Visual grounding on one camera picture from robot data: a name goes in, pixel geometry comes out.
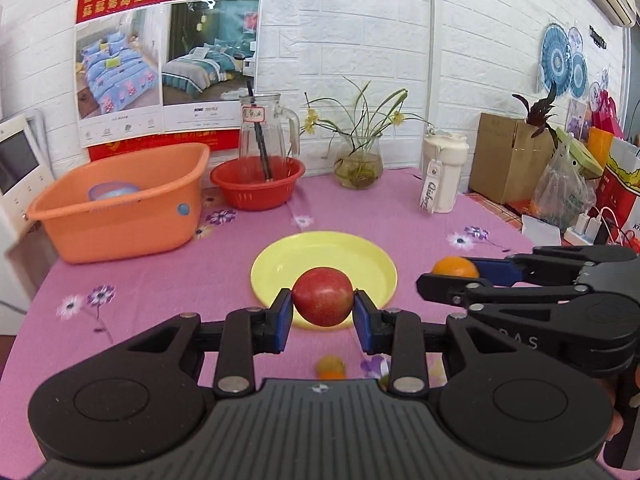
glass pitcher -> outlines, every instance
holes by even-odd
[[[292,156],[300,154],[300,120],[280,106],[279,93],[240,96],[239,177],[243,184],[270,182],[289,176],[282,119],[289,123]]]

red apple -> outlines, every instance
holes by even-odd
[[[353,307],[353,285],[346,274],[316,267],[300,276],[291,289],[293,304],[304,319],[318,326],[340,324]]]

pitcher handle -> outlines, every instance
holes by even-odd
[[[291,143],[291,155],[300,156],[300,119],[298,114],[288,108],[280,108],[282,114],[289,121],[289,141]]]

label on pitcher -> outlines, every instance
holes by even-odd
[[[424,177],[424,186],[420,195],[420,208],[428,213],[433,213],[438,199],[438,188],[440,187],[440,173],[442,172],[442,162],[430,160]]]
[[[264,107],[263,106],[243,106],[242,122],[243,123],[263,123]]]

pink tablecloth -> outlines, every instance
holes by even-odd
[[[331,176],[305,178],[287,205],[257,213],[233,211],[215,192],[205,193],[201,227],[176,251],[84,266],[58,262],[31,305],[0,381],[0,475],[23,478],[43,460],[27,421],[29,399],[42,381],[108,348],[111,341],[121,342],[180,312],[218,320],[256,304],[249,282],[252,263],[282,237],[322,229],[368,238],[398,268],[390,306],[413,310],[431,322],[444,322],[455,310],[425,303],[415,291],[416,278],[437,260],[450,254],[500,258],[531,250],[516,229],[464,196],[452,213],[426,215],[417,205],[420,188],[410,170],[387,171],[375,187],[359,192],[339,187]],[[471,229],[466,234],[471,227],[488,231],[488,239],[474,238]],[[85,306],[74,316],[60,316],[60,307],[73,296]],[[91,303],[100,307],[99,320]],[[343,358],[349,376],[362,376],[366,356],[353,330],[293,328],[283,354],[255,359],[257,378],[311,378],[315,362],[328,353]],[[207,357],[200,383],[212,379],[214,361],[215,356]]]

